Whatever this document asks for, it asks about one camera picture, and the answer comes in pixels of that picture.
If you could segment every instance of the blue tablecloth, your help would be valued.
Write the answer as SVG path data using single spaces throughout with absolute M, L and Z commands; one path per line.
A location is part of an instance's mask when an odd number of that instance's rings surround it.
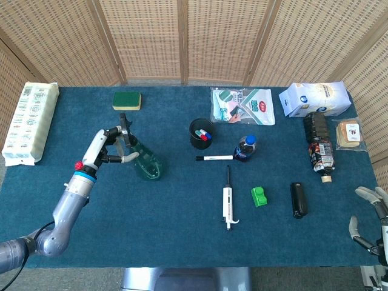
M 26 235 L 52 220 L 52 210 L 99 129 L 119 124 L 112 109 L 118 91 L 140 91 L 142 108 L 127 112 L 132 132 L 166 160 L 160 181 L 139 179 L 133 164 L 103 164 L 98 181 L 58 258 L 34 256 L 30 267 L 351 266 L 377 263 L 350 239 L 351 215 L 367 238 L 380 235 L 373 207 L 354 193 L 375 187 L 368 154 L 336 151 L 333 183 L 310 166 L 301 118 L 286 118 L 271 88 L 276 125 L 215 124 L 213 144 L 197 150 L 189 124 L 210 116 L 208 87 L 60 88 L 43 158 L 34 167 L 7 169 L 0 194 L 0 240 Z M 337 118 L 356 116 L 352 105 Z M 335 131 L 328 118 L 332 142 Z M 196 155 L 232 154 L 239 139 L 258 138 L 248 163 L 195 161 Z M 226 231 L 222 188 L 231 166 L 235 219 Z M 309 203 L 292 216 L 289 184 L 301 182 Z M 268 205 L 255 208 L 250 190 L 265 189 Z

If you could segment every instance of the black cup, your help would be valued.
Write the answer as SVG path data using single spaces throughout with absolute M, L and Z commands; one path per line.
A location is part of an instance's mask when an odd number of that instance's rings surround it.
M 198 135 L 195 134 L 195 131 L 200 129 L 205 130 L 208 134 L 212 136 L 212 138 L 206 141 L 202 140 Z M 190 123 L 189 130 L 190 130 L 190 142 L 197 149 L 204 150 L 212 144 L 214 126 L 210 120 L 205 118 L 197 118 L 193 120 L 192 123 Z

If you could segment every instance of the wicker panel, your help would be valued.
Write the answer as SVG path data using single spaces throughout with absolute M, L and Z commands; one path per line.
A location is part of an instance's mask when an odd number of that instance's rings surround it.
M 388 165 L 376 168 L 373 167 L 378 185 L 388 192 Z
M 48 82 L 118 82 L 83 0 L 2 1 L 0 27 Z
M 242 82 L 268 0 L 189 0 L 189 79 Z
M 24 83 L 27 81 L 28 77 L 0 50 L 0 150 L 7 137 Z
M 379 0 L 283 0 L 252 85 L 326 81 L 387 7 Z
M 180 78 L 176 0 L 100 3 L 128 78 Z
M 388 32 L 345 76 L 363 122 L 369 155 L 388 152 Z

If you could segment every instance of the green sponge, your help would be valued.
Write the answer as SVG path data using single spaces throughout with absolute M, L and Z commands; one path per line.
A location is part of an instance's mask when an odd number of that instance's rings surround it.
M 116 92 L 112 107 L 115 110 L 140 110 L 140 92 Z
M 250 192 L 252 193 L 253 202 L 255 203 L 256 207 L 267 204 L 267 198 L 264 195 L 263 187 L 253 188 Z

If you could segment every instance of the blue bottle cap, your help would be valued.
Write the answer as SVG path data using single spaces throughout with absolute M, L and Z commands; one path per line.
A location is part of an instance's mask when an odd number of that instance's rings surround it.
M 247 138 L 245 139 L 245 142 L 248 144 L 248 145 L 252 145 L 256 142 L 256 137 L 254 135 L 249 135 L 247 136 Z

